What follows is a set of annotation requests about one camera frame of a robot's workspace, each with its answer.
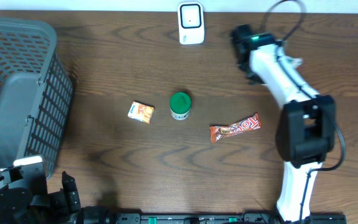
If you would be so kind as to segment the orange chocolate bar wrapper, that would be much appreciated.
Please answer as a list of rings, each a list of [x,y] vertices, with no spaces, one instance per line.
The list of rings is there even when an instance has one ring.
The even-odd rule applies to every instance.
[[[211,142],[215,143],[224,138],[260,129],[261,127],[262,124],[258,113],[229,126],[210,126]]]

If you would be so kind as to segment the green lidded jar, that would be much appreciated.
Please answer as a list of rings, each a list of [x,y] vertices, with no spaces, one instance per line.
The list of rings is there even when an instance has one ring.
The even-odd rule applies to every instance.
[[[191,98],[185,92],[176,92],[170,98],[171,116],[176,120],[187,119],[191,112]]]

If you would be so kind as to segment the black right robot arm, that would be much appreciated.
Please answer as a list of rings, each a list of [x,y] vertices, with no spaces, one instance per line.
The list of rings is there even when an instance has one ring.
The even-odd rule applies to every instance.
[[[284,41],[251,26],[231,32],[239,68],[247,79],[266,85],[280,108],[275,143],[284,161],[283,182],[273,214],[258,213],[253,223],[313,223],[310,199],[314,181],[339,132],[331,96],[307,84],[285,54]]]

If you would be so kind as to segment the white barcode scanner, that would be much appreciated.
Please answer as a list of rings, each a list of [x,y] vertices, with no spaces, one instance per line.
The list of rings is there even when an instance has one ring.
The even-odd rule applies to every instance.
[[[199,2],[182,2],[178,5],[178,33],[182,45],[204,42],[203,6]]]

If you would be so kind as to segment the grey plastic basket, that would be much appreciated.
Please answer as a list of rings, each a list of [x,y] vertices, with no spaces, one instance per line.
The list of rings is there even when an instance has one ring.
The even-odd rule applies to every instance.
[[[0,170],[36,155],[55,170],[74,95],[56,47],[49,24],[0,17]]]

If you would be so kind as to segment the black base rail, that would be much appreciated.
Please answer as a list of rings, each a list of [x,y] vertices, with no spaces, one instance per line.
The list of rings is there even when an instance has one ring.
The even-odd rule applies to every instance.
[[[135,213],[106,207],[85,207],[69,219],[74,224],[280,224],[278,212],[246,210],[242,213]]]

